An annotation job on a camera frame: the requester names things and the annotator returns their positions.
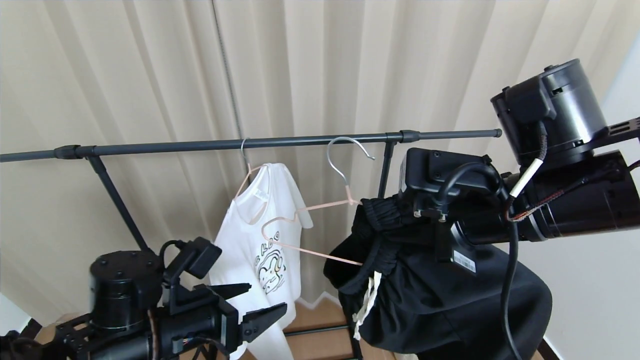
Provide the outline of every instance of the white cable sleeve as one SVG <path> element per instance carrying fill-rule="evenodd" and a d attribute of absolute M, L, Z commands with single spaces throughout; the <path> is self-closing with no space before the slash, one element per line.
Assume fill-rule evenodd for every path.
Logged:
<path fill-rule="evenodd" d="M 534 159 L 531 165 L 529 165 L 527 170 L 524 172 L 524 174 L 520 176 L 520 180 L 518 180 L 518 182 L 513 187 L 513 189 L 511 189 L 511 192 L 509 192 L 509 195 L 512 197 L 518 197 L 518 195 L 524 189 L 524 186 L 531 180 L 531 178 L 536 173 L 536 171 L 538 171 L 541 165 L 542 165 L 542 160 Z"/>

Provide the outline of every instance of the drawstring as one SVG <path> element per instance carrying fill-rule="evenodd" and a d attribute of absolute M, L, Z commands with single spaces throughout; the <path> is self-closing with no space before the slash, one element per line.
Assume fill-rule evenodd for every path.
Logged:
<path fill-rule="evenodd" d="M 362 307 L 357 314 L 353 314 L 353 322 L 355 322 L 356 324 L 356 327 L 353 331 L 353 338 L 356 340 L 360 340 L 360 326 L 364 322 L 364 319 L 367 317 L 367 315 L 369 315 L 369 312 L 376 302 L 376 297 L 378 296 L 378 288 L 380 287 L 380 279 L 382 279 L 382 274 L 377 271 L 373 273 L 373 277 L 369 278 L 369 286 L 367 287 L 367 291 L 364 293 Z"/>

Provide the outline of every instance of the graphic on shirt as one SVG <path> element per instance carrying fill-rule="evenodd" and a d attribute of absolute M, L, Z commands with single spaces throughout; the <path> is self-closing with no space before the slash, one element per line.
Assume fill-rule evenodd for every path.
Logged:
<path fill-rule="evenodd" d="M 271 238 L 273 241 L 280 239 L 280 231 Z M 255 257 L 255 271 L 260 279 L 265 294 L 276 291 L 284 284 L 284 265 L 281 249 L 274 249 L 273 243 L 268 241 L 260 245 L 260 254 Z"/>

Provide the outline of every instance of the cylindrical motor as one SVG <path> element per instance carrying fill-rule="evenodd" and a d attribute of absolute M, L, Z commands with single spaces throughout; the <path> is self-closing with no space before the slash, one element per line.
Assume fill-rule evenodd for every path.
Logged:
<path fill-rule="evenodd" d="M 548 134 L 548 166 L 583 160 L 591 152 L 580 145 L 607 133 L 578 59 L 549 66 L 542 74 L 503 89 L 491 102 L 518 163 L 525 167 L 540 152 L 539 121 Z"/>
<path fill-rule="evenodd" d="M 157 295 L 150 296 L 141 285 L 149 280 L 155 284 L 161 272 L 162 263 L 150 251 L 116 251 L 97 258 L 90 267 L 91 324 L 105 331 L 142 325 L 149 299 Z"/>

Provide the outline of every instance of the beige curtain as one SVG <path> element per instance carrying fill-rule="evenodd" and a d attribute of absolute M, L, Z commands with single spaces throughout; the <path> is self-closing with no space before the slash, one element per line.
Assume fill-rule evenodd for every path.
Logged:
<path fill-rule="evenodd" d="M 602 97 L 640 29 L 633 0 L 3 1 L 1 151 L 240 137 L 497 127 L 489 98 L 580 58 Z M 505 139 L 411 146 L 488 153 Z M 379 157 L 334 152 L 355 196 Z M 387 194 L 396 192 L 399 145 Z M 324 147 L 247 150 L 285 163 L 307 204 L 344 198 Z M 105 157 L 153 249 L 214 239 L 246 174 L 238 151 Z M 38 321 L 87 311 L 88 266 L 135 244 L 83 160 L 1 165 L 1 291 Z M 329 252 L 353 208 L 312 214 L 305 247 Z M 331 286 L 303 255 L 303 297 Z"/>

